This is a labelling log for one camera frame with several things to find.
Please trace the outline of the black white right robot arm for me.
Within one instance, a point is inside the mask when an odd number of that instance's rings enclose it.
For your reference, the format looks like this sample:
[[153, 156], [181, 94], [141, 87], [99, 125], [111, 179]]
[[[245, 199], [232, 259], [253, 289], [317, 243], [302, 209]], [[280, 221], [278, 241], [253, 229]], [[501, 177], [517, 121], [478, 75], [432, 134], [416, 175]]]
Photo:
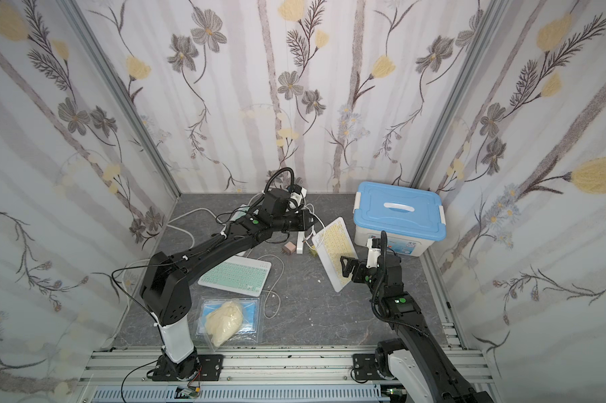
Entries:
[[412, 402], [493, 401], [461, 375], [429, 331], [422, 309], [404, 289], [400, 257], [370, 253], [374, 262], [346, 256], [340, 262], [344, 277], [368, 286], [373, 314], [397, 335], [375, 349], [379, 376], [398, 381]]

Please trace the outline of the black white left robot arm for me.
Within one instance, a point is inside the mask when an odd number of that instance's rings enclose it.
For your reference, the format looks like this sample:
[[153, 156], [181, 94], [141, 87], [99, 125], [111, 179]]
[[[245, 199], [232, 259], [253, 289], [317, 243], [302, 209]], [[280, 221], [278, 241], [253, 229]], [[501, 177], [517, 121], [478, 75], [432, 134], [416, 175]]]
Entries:
[[271, 239], [274, 233], [305, 232], [318, 222], [307, 208], [282, 212], [280, 207], [280, 203], [249, 207], [206, 242], [173, 255], [158, 252], [151, 258], [139, 290], [163, 343], [162, 354], [147, 373], [151, 380], [189, 381], [202, 367], [187, 319], [193, 283], [236, 254]]

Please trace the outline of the white power strip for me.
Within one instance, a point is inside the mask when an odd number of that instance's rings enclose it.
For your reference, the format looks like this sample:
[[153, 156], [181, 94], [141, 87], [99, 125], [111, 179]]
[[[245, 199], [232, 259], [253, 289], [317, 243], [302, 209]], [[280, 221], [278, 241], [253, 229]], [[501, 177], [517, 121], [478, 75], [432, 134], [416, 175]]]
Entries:
[[305, 243], [305, 233], [303, 231], [299, 232], [297, 235], [296, 241], [296, 253], [298, 255], [302, 255], [304, 252], [304, 243]]

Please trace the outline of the white cable yellow keyboard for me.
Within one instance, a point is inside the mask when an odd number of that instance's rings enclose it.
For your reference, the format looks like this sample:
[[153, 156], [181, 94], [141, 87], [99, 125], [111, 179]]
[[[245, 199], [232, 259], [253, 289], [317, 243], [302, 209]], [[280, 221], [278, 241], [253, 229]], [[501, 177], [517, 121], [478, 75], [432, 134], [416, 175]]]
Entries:
[[318, 217], [318, 215], [315, 212], [314, 206], [310, 205], [310, 206], [307, 206], [307, 208], [308, 208], [309, 212], [311, 213], [311, 216], [314, 219], [315, 225], [318, 223], [321, 226], [320, 231], [323, 231], [323, 229], [326, 228], [326, 224], [321, 220], [321, 218]]

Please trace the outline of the green white keyboard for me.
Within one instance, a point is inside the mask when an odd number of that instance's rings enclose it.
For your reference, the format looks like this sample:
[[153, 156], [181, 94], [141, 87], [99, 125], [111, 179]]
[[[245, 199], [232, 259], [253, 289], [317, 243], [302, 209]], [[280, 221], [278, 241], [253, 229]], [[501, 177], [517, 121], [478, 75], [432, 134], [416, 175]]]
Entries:
[[235, 238], [251, 234], [254, 224], [249, 210], [249, 205], [241, 205], [232, 212], [230, 220], [222, 231], [224, 238]]
[[198, 285], [249, 297], [259, 297], [271, 270], [271, 263], [233, 256], [198, 280]]

